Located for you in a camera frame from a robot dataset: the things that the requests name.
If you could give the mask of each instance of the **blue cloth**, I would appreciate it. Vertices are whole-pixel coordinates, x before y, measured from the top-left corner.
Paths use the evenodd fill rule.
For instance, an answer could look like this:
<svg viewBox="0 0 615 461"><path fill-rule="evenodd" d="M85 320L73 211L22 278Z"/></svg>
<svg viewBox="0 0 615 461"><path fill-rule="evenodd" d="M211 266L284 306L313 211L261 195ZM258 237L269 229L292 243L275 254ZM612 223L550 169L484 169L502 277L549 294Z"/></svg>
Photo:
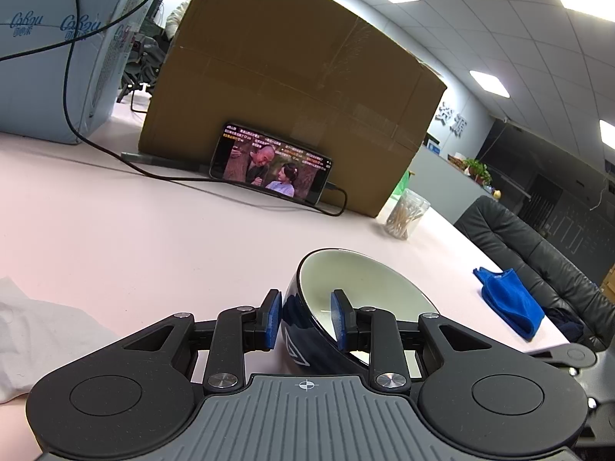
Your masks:
<svg viewBox="0 0 615 461"><path fill-rule="evenodd" d="M474 269L474 275L483 283L483 300L515 332L526 340L531 340L544 317L544 312L536 300L525 289L517 272L508 269L502 274L494 274L481 267Z"/></svg>

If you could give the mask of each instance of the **bowl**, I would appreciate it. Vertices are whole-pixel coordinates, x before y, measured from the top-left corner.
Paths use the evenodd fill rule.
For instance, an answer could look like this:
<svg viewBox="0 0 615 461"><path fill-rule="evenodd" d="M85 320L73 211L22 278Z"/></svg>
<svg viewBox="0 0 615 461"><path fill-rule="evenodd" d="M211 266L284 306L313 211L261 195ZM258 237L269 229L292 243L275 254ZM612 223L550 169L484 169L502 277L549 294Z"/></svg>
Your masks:
<svg viewBox="0 0 615 461"><path fill-rule="evenodd" d="M313 251L301 260L282 308L282 338L303 374L367 377L369 353L337 349L330 311L334 289L343 289L355 308L382 308L397 320L416 322L422 313L438 312L413 283L366 255L347 249ZM410 376L420 378L414 351L405 353Z"/></svg>

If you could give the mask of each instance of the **grey ribbed plate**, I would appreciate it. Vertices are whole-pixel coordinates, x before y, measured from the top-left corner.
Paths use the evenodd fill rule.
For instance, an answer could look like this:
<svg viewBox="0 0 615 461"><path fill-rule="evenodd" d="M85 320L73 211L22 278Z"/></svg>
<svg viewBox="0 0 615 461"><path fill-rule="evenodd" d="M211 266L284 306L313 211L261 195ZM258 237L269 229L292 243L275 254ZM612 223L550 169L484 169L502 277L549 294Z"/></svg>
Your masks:
<svg viewBox="0 0 615 461"><path fill-rule="evenodd" d="M356 376L260 375L240 393L210 397L179 437L131 461L477 459L435 437L407 400L373 393ZM562 451L545 459L577 458Z"/></svg>

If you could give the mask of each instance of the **black leather chair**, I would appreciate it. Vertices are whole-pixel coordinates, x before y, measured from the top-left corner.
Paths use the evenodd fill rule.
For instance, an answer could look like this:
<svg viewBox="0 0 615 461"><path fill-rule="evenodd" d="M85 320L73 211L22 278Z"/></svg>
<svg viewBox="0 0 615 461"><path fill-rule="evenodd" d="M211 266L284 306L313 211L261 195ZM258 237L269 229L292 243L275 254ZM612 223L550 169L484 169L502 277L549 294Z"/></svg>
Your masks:
<svg viewBox="0 0 615 461"><path fill-rule="evenodd" d="M577 343L595 352L608 347L615 334L615 305L514 213L483 196L463 213L455 227L499 268L514 269L542 308L576 314L585 325Z"/></svg>

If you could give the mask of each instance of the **crosshair marking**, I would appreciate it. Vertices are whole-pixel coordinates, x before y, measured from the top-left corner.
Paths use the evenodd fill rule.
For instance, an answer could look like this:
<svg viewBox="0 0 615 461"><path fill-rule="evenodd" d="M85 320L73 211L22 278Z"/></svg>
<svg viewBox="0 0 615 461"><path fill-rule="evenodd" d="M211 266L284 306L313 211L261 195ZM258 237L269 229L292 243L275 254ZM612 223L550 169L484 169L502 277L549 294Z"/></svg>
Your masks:
<svg viewBox="0 0 615 461"><path fill-rule="evenodd" d="M299 383L298 385L295 386L299 386L299 388L308 391L311 390L313 387L318 386L316 383L313 383L312 381L308 381L308 380L304 380L301 383Z"/></svg>

